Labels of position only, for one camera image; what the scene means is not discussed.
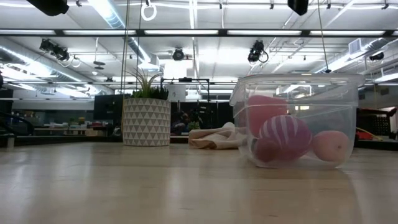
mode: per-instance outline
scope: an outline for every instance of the black speaker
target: black speaker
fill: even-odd
[[[288,0],[287,5],[300,16],[308,11],[308,0]]]
[[[67,13],[69,6],[67,0],[27,0],[38,10],[48,16],[57,16]]]

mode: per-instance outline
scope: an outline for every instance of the hanging ring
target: hanging ring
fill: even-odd
[[[146,16],[145,16],[145,9],[147,9],[147,8],[149,8],[149,7],[151,7],[151,8],[154,9],[154,13],[153,13],[150,17],[146,17]],[[142,6],[142,7],[141,7],[141,17],[142,17],[145,21],[151,21],[151,20],[155,19],[156,14],[157,14],[157,9],[156,9],[156,6],[153,5],[153,4],[151,4],[151,5],[149,5],[149,6]]]

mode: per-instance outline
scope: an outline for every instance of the striped pink ball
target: striped pink ball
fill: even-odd
[[[291,161],[309,151],[312,133],[301,119],[280,115],[264,122],[260,129],[260,139],[272,141],[280,147],[276,159]]]

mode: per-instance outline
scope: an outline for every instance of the clear plastic container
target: clear plastic container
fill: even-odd
[[[333,168],[355,139],[359,74],[258,74],[238,81],[239,150],[260,167]]]

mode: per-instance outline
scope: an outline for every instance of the pink ball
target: pink ball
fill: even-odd
[[[287,102],[283,99],[254,95],[248,99],[248,121],[251,134],[259,137],[264,122],[273,116],[287,114]]]
[[[260,129],[260,139],[274,142],[280,148],[276,159],[292,161],[308,152],[312,133],[304,121],[291,115],[268,119]]]
[[[261,162],[270,162],[276,158],[280,147],[268,139],[258,139],[253,151],[254,158]]]
[[[312,140],[314,154],[323,161],[343,162],[350,141],[341,131],[322,131]]]

